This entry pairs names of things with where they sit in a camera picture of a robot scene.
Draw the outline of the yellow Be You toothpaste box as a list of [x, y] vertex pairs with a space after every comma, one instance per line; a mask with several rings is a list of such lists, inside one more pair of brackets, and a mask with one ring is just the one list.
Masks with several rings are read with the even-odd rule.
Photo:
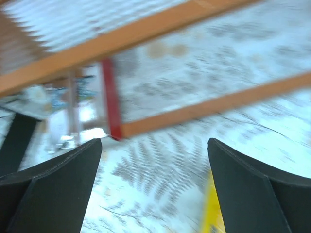
[[208, 174], [207, 194], [200, 233], [225, 233], [225, 226], [211, 171]]

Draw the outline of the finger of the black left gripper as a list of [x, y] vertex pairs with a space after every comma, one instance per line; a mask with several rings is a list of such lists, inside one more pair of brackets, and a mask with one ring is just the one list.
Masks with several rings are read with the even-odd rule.
[[35, 131], [36, 119], [16, 113], [0, 148], [0, 170], [18, 171]]

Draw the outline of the silver red R&O box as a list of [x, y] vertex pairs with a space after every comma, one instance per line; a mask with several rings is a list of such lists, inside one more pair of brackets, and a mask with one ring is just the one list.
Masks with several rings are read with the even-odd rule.
[[113, 61], [110, 58], [102, 60], [94, 71], [95, 82], [90, 89], [95, 91], [95, 97], [90, 102], [83, 103], [81, 109], [82, 138], [110, 137], [120, 141], [123, 139], [121, 111]]

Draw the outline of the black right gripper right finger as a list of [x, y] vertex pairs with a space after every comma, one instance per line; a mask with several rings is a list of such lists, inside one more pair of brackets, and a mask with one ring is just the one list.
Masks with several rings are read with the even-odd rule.
[[311, 180], [208, 141], [208, 157], [227, 233], [309, 233]]

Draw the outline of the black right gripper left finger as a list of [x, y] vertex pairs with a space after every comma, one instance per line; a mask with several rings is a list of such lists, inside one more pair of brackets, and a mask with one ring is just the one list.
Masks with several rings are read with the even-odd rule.
[[102, 154], [92, 139], [0, 179], [2, 233], [78, 233]]

